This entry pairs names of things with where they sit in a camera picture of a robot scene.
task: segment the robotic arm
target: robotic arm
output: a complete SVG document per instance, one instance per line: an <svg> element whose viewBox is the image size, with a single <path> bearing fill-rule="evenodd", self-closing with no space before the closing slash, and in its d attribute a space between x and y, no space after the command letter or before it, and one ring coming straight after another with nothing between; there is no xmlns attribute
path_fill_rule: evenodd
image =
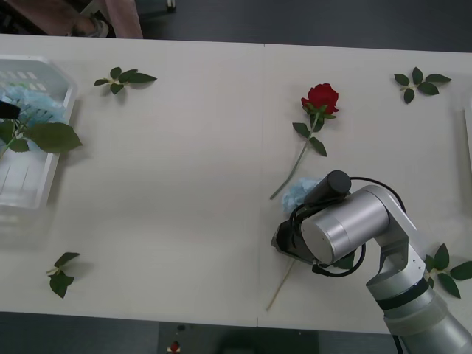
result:
<svg viewBox="0 0 472 354"><path fill-rule="evenodd" d="M311 264L313 272L332 275L326 265L374 238L381 247L380 267L367 288L392 335L411 354L472 353L472 336L423 278L425 263L409 243L418 239L413 223L382 187L349 194L351 179L362 178L331 172L280 224L272 245Z"/></svg>

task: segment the dark floor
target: dark floor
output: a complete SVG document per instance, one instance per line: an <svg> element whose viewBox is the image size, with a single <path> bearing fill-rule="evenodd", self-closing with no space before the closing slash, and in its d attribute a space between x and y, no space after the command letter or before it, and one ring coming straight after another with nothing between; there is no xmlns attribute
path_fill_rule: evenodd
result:
<svg viewBox="0 0 472 354"><path fill-rule="evenodd" d="M470 0L136 0L146 38L472 52Z"/></svg>
<svg viewBox="0 0 472 354"><path fill-rule="evenodd" d="M1 354L395 354L391 336L0 313Z"/></svg>
<svg viewBox="0 0 472 354"><path fill-rule="evenodd" d="M472 52L471 0L136 0L146 38ZM396 353L390 336L0 313L1 354Z"/></svg>

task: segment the rose stem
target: rose stem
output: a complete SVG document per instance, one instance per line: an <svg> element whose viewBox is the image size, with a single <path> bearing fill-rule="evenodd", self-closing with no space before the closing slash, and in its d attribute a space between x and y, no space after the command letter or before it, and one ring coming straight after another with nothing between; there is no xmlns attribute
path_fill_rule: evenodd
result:
<svg viewBox="0 0 472 354"><path fill-rule="evenodd" d="M278 287L277 290L275 291L275 294L274 294L274 296L272 297L271 302L268 304L267 308L265 308L266 311L269 311L269 310L271 309L271 307L272 307L272 304L274 304L275 299L277 298L277 295L279 294L279 291L280 291L280 289L282 288L282 285L283 285L283 284L285 283L285 281L287 280L288 275L290 274L290 271L291 271L292 268L294 267L294 264L295 264L295 260L292 260L290 266L288 267L287 273L285 273L285 276L283 277L282 282L280 282L279 287Z"/></svg>
<svg viewBox="0 0 472 354"><path fill-rule="evenodd" d="M302 152L300 153L300 155L298 156L298 159L295 162L294 168L292 168L292 171L288 175L287 179L282 183L282 185L274 192L273 195L271 195L270 200L274 199L277 196L277 194L279 194L279 192L285 188L287 183L294 176L296 168L298 167L300 161L302 160L302 156L305 153L305 150L307 150L308 144L310 144L310 137L311 137L311 134L313 134L313 131L315 130L315 126L316 126L316 123L318 122L318 118L319 118L319 113L316 114L315 122L313 123L313 126L311 127L310 133L308 134L308 138L305 145L303 146Z"/></svg>

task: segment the flower stem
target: flower stem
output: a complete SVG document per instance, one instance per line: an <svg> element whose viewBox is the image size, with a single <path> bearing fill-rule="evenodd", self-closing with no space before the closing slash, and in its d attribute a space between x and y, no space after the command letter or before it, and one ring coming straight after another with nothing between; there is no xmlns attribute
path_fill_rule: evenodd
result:
<svg viewBox="0 0 472 354"><path fill-rule="evenodd" d="M15 132L12 136L12 139L10 140L10 142L8 142L8 144L5 145L5 147L1 150L0 152L0 159L3 157L3 155L7 152L8 148L11 146L11 144L16 140L16 137L18 136L19 132Z"/></svg>
<svg viewBox="0 0 472 354"><path fill-rule="evenodd" d="M307 141L305 142L305 145L303 146L302 152L300 153L300 155L298 156L298 159L297 159L296 162L295 162L294 168L292 168L292 171L289 173L287 179L284 180L284 182L282 183L282 185L281 185L279 188L277 188L277 190L274 192L274 194L271 195L270 200L274 199L274 198L277 196L277 194L279 194L279 192L285 188L285 186L287 185L287 183L288 183L288 182L292 179L292 177L294 176L294 174L295 174L295 172L296 172L296 169L298 168L298 165L299 165L300 161L302 160L302 156L303 156L303 154L305 153L305 150L307 150L308 144L310 144L311 134L313 134L313 131L315 130L316 123L318 122L318 118L319 118L319 113L316 114L315 122L313 123L313 126L312 126L311 129L310 129L310 133L308 134Z"/></svg>
<svg viewBox="0 0 472 354"><path fill-rule="evenodd" d="M284 283L287 280L288 276L290 275L290 272L291 272L292 268L294 267L294 265L295 265L295 260L292 260L290 266L288 267L287 273L285 273L285 276L282 278L282 282L280 282L279 287L275 291L275 294L272 297L271 302L268 304L267 308L265 308L266 311L269 311L271 309L272 305L275 302L275 299L277 298L277 295L279 294L280 289L282 288L282 285L284 285Z"/></svg>

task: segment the table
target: table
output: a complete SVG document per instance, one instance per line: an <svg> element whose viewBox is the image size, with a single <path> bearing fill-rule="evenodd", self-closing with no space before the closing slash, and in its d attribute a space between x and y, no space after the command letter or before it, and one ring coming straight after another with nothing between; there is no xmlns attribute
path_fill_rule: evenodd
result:
<svg viewBox="0 0 472 354"><path fill-rule="evenodd" d="M84 145L48 230L0 240L0 309L255 326L263 46L89 39L0 37L77 81ZM158 80L94 87L115 66ZM62 300L45 272L65 251L81 256Z"/></svg>
<svg viewBox="0 0 472 354"><path fill-rule="evenodd" d="M472 177L461 99L470 55L262 44L1 36L5 54L46 55L79 85L73 122L84 148L61 158L34 237L0 239L0 310L220 325L386 333L365 288L378 247L351 277L298 264L270 312L288 259L270 239L285 216L268 197L302 141L299 100L317 83L340 92L338 118L294 181L334 169L394 187L423 235L472 259ZM114 66L158 80L122 96L92 87ZM452 77L436 97L405 105L392 75L419 66ZM45 271L82 255L64 300ZM472 282L441 291L472 330Z"/></svg>
<svg viewBox="0 0 472 354"><path fill-rule="evenodd" d="M471 166L462 95L472 86L471 55L394 50L266 45L264 51L263 197L261 198L260 301L267 305L288 260L267 246L286 220L268 197L282 183L300 150L292 122L306 122L299 99L318 83L339 92L338 118L319 133L327 158L311 151L294 176L322 178L339 169L383 181L402 197L422 240L420 253L446 242L451 264L472 259ZM435 97L417 94L404 104L393 74L452 78ZM363 186L353 182L354 189ZM299 264L269 313L259 307L259 326L387 333L381 309L365 287L378 269L380 249L367 244L362 267L344 279L315 276ZM472 330L472 281L460 282L462 299L443 295L451 312Z"/></svg>

